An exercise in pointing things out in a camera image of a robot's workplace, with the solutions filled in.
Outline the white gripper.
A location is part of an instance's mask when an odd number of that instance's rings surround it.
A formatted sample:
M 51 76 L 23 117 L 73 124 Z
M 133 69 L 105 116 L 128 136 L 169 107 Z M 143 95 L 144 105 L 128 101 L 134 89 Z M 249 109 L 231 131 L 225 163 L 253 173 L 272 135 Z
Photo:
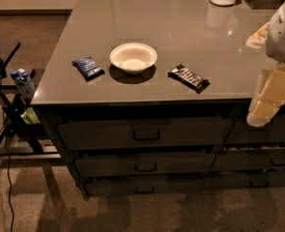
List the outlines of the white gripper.
M 278 64 L 272 71 L 259 95 L 249 107 L 246 122 L 251 127 L 263 127 L 285 103 L 285 64 Z

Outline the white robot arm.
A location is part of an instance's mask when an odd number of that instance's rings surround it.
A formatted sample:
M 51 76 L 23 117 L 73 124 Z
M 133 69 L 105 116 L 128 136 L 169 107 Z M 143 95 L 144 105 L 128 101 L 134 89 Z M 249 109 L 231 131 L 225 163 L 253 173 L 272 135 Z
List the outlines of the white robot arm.
M 264 47 L 276 64 L 273 69 L 262 69 L 248 108 L 246 122 L 252 127 L 269 123 L 285 104 L 285 2 L 271 20 L 250 36 L 246 45 Z

